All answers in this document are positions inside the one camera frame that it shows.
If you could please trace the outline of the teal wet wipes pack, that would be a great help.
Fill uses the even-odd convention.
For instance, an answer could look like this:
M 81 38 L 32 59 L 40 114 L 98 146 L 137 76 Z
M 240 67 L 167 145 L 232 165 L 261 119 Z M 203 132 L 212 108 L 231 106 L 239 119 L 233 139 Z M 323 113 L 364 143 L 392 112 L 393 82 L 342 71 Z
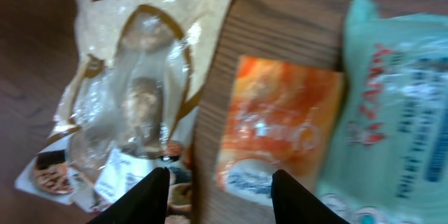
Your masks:
M 348 223 L 447 222 L 447 18 L 353 0 L 349 90 L 316 194 Z

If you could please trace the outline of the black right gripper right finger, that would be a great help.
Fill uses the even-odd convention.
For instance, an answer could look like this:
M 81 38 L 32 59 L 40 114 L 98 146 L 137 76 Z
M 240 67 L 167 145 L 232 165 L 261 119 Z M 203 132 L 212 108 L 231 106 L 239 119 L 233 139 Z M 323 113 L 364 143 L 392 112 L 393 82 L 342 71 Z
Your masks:
M 349 224 L 282 169 L 272 175 L 271 197 L 276 224 Z

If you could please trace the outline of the orange small box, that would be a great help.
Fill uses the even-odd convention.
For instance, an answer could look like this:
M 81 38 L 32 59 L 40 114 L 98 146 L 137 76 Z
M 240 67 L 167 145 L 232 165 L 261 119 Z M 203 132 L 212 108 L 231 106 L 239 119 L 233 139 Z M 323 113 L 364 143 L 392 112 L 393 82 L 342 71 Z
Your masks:
M 216 162 L 216 185 L 271 206 L 282 169 L 313 192 L 340 110 L 342 73 L 242 55 Z

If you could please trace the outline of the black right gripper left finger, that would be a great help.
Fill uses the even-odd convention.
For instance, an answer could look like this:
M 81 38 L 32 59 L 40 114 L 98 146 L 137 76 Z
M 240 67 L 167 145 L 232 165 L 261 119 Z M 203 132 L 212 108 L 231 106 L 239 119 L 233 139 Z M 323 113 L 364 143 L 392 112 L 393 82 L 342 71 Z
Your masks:
M 87 224 L 164 224 L 170 173 L 155 168 L 107 210 Z

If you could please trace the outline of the beige snack pouch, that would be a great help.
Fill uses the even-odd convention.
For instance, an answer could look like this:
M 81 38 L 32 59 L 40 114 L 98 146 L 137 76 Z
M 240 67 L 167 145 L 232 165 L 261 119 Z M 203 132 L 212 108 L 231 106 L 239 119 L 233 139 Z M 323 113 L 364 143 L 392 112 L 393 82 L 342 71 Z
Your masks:
M 189 223 L 201 91 L 231 0 L 76 0 L 76 75 L 18 190 L 102 213 L 167 168 L 163 223 Z

